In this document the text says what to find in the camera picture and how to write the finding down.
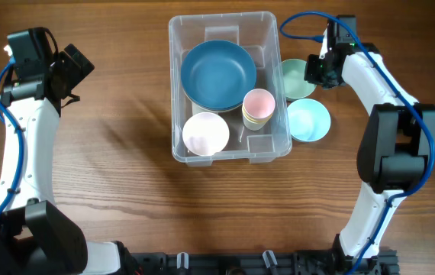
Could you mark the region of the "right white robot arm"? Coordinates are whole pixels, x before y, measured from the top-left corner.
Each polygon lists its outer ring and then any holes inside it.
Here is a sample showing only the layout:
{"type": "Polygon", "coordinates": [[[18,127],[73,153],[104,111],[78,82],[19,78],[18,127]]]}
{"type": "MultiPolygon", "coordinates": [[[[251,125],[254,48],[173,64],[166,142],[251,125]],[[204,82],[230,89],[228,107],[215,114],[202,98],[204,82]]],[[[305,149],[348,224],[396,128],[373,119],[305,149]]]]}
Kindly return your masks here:
{"type": "Polygon", "coordinates": [[[360,193],[334,243],[340,269],[351,269],[378,257],[397,207],[430,177],[435,105],[420,104],[406,93],[373,44],[338,44],[312,54],[304,78],[324,88],[350,86],[369,115],[356,157],[360,193]]]}

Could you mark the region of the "cream cup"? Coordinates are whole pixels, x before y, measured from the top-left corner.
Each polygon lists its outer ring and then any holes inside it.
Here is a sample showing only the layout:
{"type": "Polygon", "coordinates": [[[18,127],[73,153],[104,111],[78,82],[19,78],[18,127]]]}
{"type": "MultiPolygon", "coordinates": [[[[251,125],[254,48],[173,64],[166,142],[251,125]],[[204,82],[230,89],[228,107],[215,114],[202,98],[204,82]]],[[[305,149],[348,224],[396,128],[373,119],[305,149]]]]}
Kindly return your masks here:
{"type": "Polygon", "coordinates": [[[248,128],[251,131],[258,131],[261,128],[263,128],[265,126],[266,123],[253,123],[252,121],[248,121],[244,116],[243,116],[243,124],[246,128],[248,128]]]}

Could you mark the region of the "pink small bowl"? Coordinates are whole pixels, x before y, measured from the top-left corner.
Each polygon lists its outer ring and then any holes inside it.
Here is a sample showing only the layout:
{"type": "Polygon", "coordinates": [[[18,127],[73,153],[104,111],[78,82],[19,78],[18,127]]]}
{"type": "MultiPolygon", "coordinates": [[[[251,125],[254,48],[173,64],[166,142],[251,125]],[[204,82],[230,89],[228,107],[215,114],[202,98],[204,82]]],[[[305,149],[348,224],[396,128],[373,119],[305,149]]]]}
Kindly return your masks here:
{"type": "Polygon", "coordinates": [[[182,139],[187,149],[198,156],[210,157],[221,152],[230,139],[227,122],[211,112],[193,115],[182,129],[182,139]]]}

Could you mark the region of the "light blue small bowl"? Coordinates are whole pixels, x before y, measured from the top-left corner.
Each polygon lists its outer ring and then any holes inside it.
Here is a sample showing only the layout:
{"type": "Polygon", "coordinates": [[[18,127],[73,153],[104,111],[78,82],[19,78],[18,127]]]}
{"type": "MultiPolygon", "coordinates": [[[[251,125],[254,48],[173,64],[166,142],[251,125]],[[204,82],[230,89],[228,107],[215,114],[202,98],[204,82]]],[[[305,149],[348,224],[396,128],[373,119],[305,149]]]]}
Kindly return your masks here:
{"type": "Polygon", "coordinates": [[[287,108],[291,136],[300,142],[315,142],[330,130],[331,116],[326,107],[314,99],[298,99],[287,108]]]}

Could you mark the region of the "yellow cup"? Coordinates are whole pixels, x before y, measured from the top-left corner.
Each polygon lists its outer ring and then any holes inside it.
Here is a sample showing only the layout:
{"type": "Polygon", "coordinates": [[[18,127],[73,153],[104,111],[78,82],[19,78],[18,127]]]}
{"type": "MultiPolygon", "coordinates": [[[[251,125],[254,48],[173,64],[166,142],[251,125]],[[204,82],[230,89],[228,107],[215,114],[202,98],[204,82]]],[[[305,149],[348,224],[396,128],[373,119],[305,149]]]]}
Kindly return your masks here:
{"type": "Polygon", "coordinates": [[[253,123],[259,123],[259,124],[266,123],[272,117],[272,115],[273,115],[273,113],[272,113],[271,115],[269,115],[269,116],[267,116],[265,118],[253,118],[251,115],[249,115],[247,113],[247,111],[244,108],[242,108],[242,113],[243,113],[243,116],[248,121],[252,121],[253,123]]]}

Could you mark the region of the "pink cup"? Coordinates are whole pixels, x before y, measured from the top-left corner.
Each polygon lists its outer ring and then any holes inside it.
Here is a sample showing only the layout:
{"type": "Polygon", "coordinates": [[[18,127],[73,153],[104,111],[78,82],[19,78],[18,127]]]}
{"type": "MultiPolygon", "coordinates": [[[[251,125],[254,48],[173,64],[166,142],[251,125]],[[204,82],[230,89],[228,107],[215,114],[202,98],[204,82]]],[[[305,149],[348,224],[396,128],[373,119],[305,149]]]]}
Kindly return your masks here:
{"type": "Polygon", "coordinates": [[[268,120],[275,111],[276,101],[274,96],[265,89],[249,91],[243,100],[243,109],[246,115],[255,120],[268,120]]]}

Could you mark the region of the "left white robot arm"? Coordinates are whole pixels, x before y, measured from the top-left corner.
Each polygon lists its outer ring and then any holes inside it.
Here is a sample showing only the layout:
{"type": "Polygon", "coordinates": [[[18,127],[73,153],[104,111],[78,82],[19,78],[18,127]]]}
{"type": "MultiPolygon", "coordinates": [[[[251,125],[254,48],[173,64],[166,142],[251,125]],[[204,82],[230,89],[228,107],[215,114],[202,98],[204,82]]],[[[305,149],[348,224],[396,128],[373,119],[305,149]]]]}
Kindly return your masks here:
{"type": "Polygon", "coordinates": [[[53,146],[61,102],[93,64],[73,45],[10,43],[0,74],[5,148],[0,176],[0,274],[123,274],[131,256],[116,241],[87,241],[56,206],[53,146]]]}

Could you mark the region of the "mint green small bowl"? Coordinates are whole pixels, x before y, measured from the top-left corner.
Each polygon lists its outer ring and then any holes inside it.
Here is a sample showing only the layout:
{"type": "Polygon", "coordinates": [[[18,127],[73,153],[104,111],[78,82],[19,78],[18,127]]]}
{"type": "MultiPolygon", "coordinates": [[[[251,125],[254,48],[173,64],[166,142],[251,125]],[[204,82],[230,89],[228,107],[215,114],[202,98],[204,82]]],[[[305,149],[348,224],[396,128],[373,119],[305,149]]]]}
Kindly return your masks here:
{"type": "Polygon", "coordinates": [[[310,96],[316,85],[305,80],[306,62],[300,59],[282,61],[273,70],[273,83],[276,88],[283,84],[285,97],[293,102],[310,96]]]}

